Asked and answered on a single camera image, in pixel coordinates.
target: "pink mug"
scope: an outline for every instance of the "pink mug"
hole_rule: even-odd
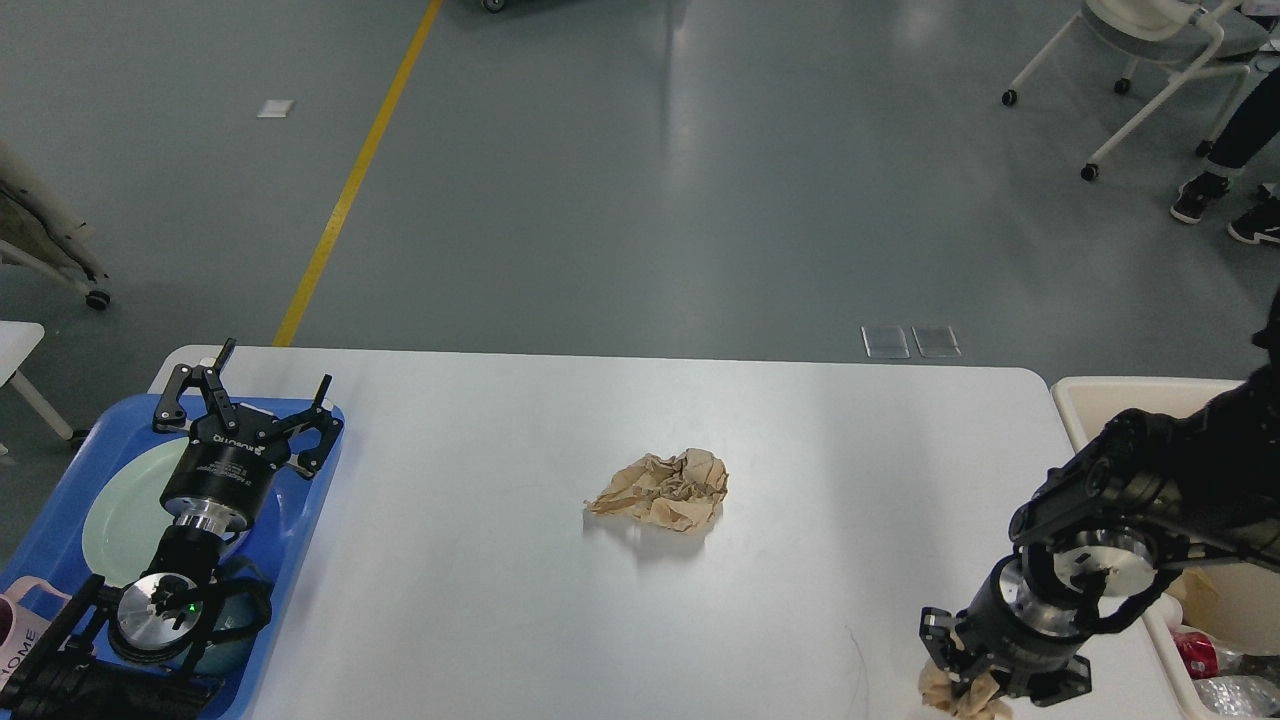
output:
[[[9,682],[13,671],[26,660],[36,641],[49,629],[49,620],[18,605],[32,589],[40,588],[63,601],[70,596],[49,584],[44,578],[27,575],[18,578],[0,594],[0,688]]]

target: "sneaker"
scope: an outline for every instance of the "sneaker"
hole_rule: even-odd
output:
[[[1240,242],[1280,245],[1280,199],[1268,197],[1231,220],[1226,233]]]
[[[1178,200],[1169,209],[1175,220],[1194,225],[1213,201],[1226,195],[1229,181],[1213,173],[1201,173],[1178,188]]]

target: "plate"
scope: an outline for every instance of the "plate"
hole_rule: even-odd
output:
[[[160,493],[184,450],[186,437],[147,450],[111,475],[93,500],[81,550],[88,569],[109,585],[128,585],[151,565],[160,536],[173,524],[173,515],[160,506]]]

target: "red item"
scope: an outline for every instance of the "red item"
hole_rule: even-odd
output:
[[[1174,644],[1193,680],[1217,676],[1217,651],[1213,650],[1213,638],[1199,632],[1175,632]]]

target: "crumpled paper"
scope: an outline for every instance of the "crumpled paper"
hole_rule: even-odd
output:
[[[1199,568],[1184,570],[1165,592],[1183,606],[1183,623],[1196,628],[1211,625],[1222,601],[1222,593]]]
[[[961,720],[1012,720],[1014,710],[1002,700],[992,700],[1000,692],[1000,683],[983,673],[969,687],[969,692],[959,698],[951,697],[951,676],[933,661],[920,670],[920,700],[924,705],[937,707],[952,717]]]
[[[708,525],[727,493],[724,462],[691,447],[667,460],[645,455],[618,470],[586,509],[598,515],[631,515],[641,523],[687,533]]]

